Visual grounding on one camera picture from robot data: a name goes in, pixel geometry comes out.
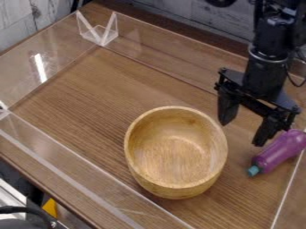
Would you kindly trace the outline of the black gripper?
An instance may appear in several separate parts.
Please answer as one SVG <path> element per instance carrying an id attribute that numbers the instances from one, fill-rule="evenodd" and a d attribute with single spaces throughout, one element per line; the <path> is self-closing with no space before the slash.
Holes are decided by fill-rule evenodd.
<path id="1" fill-rule="evenodd" d="M 285 91 L 289 66 L 296 48 L 273 48 L 265 50 L 249 47 L 249 60 L 243 72 L 229 68 L 219 69 L 218 118 L 227 125 L 245 106 L 263 118 L 255 132 L 253 144 L 263 147 L 278 131 L 288 130 L 301 108 Z"/>

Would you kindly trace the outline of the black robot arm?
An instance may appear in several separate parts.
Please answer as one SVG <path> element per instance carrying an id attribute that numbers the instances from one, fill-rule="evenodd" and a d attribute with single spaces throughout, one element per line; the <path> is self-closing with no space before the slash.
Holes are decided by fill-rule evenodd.
<path id="1" fill-rule="evenodd" d="M 263 121 L 253 144 L 263 146 L 286 131 L 301 108 L 285 90 L 289 69 L 306 45 L 306 0 L 254 0 L 254 40 L 243 72 L 222 68 L 218 91 L 218 118 L 229 124 L 245 106 Z"/>

